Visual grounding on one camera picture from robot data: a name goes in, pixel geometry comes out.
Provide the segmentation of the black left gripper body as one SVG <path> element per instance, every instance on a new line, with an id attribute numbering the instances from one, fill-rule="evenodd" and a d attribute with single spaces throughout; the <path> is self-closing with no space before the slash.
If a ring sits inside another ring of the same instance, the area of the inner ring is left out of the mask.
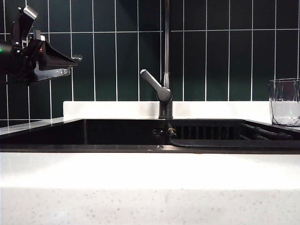
<path id="1" fill-rule="evenodd" d="M 39 68 L 45 51 L 45 37 L 34 30 L 29 44 L 23 49 L 14 49 L 13 75 L 16 83 L 30 84 L 49 79 L 49 73 Z"/>

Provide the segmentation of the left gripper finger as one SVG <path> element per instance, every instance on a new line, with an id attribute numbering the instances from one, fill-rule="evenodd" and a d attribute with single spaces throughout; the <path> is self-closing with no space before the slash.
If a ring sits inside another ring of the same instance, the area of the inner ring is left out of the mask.
<path id="1" fill-rule="evenodd" d="M 79 54 L 73 55 L 71 58 L 54 49 L 48 41 L 42 45 L 42 52 L 38 60 L 40 70 L 52 69 L 69 69 L 82 61 L 83 56 Z"/>
<path id="2" fill-rule="evenodd" d="M 40 70 L 35 68 L 34 70 L 34 82 L 51 80 L 58 77 L 64 77 L 70 75 L 70 69 L 68 68 L 58 68 L 51 70 Z"/>

